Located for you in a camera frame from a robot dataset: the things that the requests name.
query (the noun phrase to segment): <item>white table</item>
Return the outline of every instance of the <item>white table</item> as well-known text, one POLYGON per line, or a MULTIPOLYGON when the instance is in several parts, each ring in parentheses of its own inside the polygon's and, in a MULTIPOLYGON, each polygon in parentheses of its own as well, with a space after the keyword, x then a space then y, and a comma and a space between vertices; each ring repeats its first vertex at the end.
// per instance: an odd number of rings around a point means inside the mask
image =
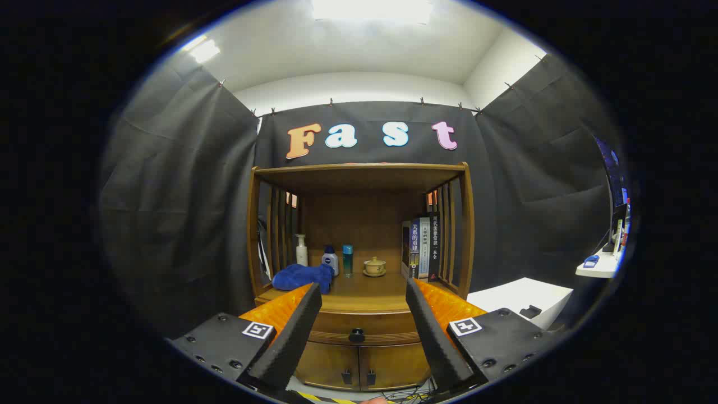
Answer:
POLYGON ((534 318, 522 317, 546 330, 564 309, 573 291, 570 288, 523 277, 495 288, 469 293, 466 301, 488 312, 507 308, 519 316, 522 308, 533 305, 540 308, 541 313, 534 318))
POLYGON ((584 263, 576 267, 576 275, 590 276, 590 277, 613 277, 616 274, 616 269, 623 258, 623 249, 613 255, 611 252, 603 252, 598 250, 595 255, 598 255, 598 262, 593 268, 584 268, 584 263))

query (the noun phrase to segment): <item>book spine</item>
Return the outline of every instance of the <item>book spine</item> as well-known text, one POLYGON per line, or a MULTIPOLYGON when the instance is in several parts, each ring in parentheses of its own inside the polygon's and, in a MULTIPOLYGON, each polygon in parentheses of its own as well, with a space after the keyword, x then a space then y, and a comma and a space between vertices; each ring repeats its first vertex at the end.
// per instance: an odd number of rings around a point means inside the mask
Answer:
POLYGON ((405 278, 409 278, 409 265, 410 260, 410 245, 411 245, 411 221, 401 222, 401 274, 405 278))
POLYGON ((409 232, 411 243, 409 245, 409 274, 411 277, 419 277, 419 220, 411 221, 411 231, 409 232))
POLYGON ((419 277, 421 279, 429 278, 429 253, 431 244, 429 243, 429 232, 431 231, 431 222, 428 216, 419 218, 421 244, 419 245, 419 277))
POLYGON ((429 282, 435 282, 439 280, 439 266, 441 261, 439 260, 441 252, 441 223, 439 222, 439 214, 432 212, 429 215, 432 222, 432 233, 431 236, 431 252, 429 253, 429 282))

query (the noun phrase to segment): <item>orange letter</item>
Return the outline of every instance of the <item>orange letter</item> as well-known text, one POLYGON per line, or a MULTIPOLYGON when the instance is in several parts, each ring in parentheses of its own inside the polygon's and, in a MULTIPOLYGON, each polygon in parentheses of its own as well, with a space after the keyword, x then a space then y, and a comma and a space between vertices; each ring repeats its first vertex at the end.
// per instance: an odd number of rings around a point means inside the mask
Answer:
POLYGON ((309 154, 309 149, 304 147, 314 144, 314 134, 321 132, 322 127, 319 124, 311 124, 305 127, 290 129, 289 135, 289 153, 286 154, 287 159, 294 159, 309 154))

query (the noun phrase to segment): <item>floor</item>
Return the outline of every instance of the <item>floor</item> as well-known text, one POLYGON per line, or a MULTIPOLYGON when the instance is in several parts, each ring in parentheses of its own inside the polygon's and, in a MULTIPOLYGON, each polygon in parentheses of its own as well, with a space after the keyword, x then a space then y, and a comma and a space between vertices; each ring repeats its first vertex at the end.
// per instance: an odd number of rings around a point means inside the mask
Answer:
MULTIPOLYGON (((338 400, 351 400, 355 402, 360 402, 364 400, 370 400, 372 398, 381 397, 381 392, 359 392, 359 391, 342 391, 342 390, 331 390, 331 389, 323 389, 320 387, 314 387, 314 386, 308 386, 304 383, 300 382, 296 377, 292 376, 292 378, 289 380, 289 384, 286 386, 287 390, 294 390, 297 392, 304 392, 310 395, 313 395, 315 397, 322 397, 322 398, 334 398, 338 400)), ((384 391, 384 394, 389 396, 390 394, 393 394, 395 392, 413 392, 415 391, 414 388, 405 389, 405 390, 387 390, 384 391)), ((419 391, 426 391, 429 389, 429 380, 427 380, 424 385, 422 385, 419 388, 419 391)), ((324 403, 326 404, 326 401, 323 400, 312 400, 313 403, 324 403)))

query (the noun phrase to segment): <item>computer screen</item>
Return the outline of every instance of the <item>computer screen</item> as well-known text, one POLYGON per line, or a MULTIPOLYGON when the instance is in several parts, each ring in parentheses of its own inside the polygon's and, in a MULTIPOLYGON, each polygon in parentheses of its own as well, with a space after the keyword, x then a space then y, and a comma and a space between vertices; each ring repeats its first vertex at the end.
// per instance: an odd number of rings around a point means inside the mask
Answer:
POLYGON ((613 206, 621 206, 626 203, 626 199, 629 195, 623 183, 623 170, 620 167, 618 156, 616 156, 615 152, 611 150, 608 144, 598 138, 595 139, 599 150, 601 150, 603 163, 606 167, 606 175, 608 176, 608 183, 611 187, 613 206))

